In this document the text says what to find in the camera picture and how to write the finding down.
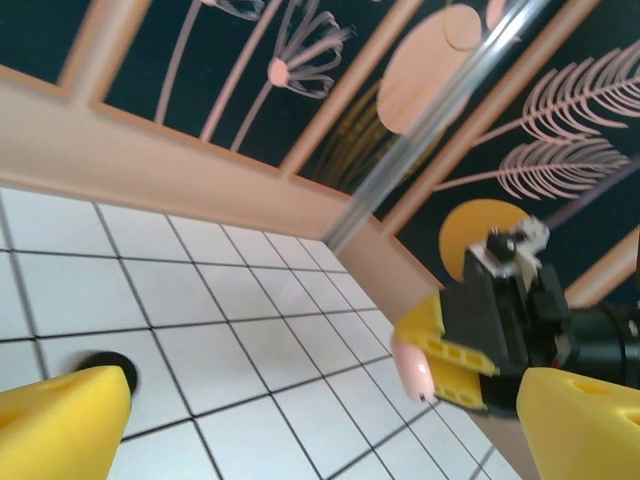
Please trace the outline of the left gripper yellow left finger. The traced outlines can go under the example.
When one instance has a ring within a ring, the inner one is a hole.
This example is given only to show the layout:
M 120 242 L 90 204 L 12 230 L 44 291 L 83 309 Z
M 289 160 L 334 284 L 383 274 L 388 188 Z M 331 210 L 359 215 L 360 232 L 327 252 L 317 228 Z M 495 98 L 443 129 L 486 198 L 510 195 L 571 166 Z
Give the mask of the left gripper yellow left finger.
M 105 479 L 131 412 L 123 370 L 98 366 L 1 393 L 3 479 Z

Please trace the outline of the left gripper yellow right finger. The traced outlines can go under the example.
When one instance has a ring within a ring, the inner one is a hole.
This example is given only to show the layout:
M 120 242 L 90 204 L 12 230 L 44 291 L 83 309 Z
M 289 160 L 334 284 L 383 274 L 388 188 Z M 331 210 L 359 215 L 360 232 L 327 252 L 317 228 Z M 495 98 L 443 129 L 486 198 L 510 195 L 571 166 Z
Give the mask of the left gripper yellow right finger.
M 516 408 L 542 479 L 639 477 L 638 390 L 530 368 Z

